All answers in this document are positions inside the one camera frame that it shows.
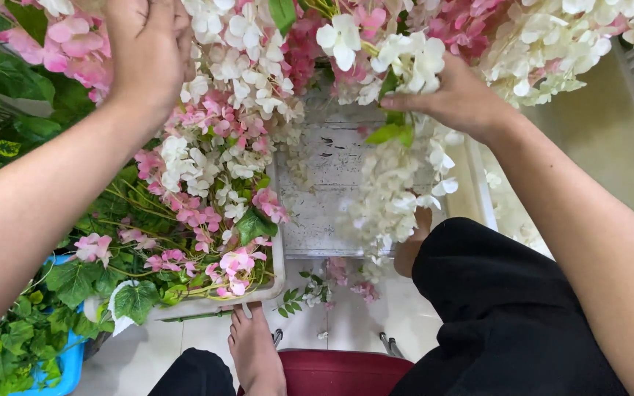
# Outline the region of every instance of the floor tile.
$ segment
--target floor tile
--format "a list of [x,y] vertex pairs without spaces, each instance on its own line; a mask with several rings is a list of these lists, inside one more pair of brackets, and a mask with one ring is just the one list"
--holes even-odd
[[[285,271],[287,275],[286,289],[304,287],[306,281],[299,275],[300,271],[311,271],[313,267],[319,267],[322,260],[286,260]],[[319,340],[317,334],[327,327],[327,315],[323,308],[298,311],[289,318],[283,318],[274,309],[282,300],[281,294],[277,299],[264,301],[263,311],[268,319],[271,331],[283,330],[283,340],[278,349],[283,348],[307,348],[327,349],[327,340]],[[231,318],[227,316],[188,320],[183,323],[185,331],[182,335],[182,350],[189,347],[205,349],[216,353],[224,360],[231,370],[234,378],[234,387],[238,386],[234,361],[229,353],[227,337]]]
[[336,305],[328,312],[329,349],[385,353],[378,337],[385,331],[405,358],[416,362],[438,345],[442,321],[411,279],[392,275],[376,289],[380,300],[366,304],[348,288],[335,288]]
[[143,396],[180,356],[183,323],[151,321],[109,338],[83,364],[75,396]]

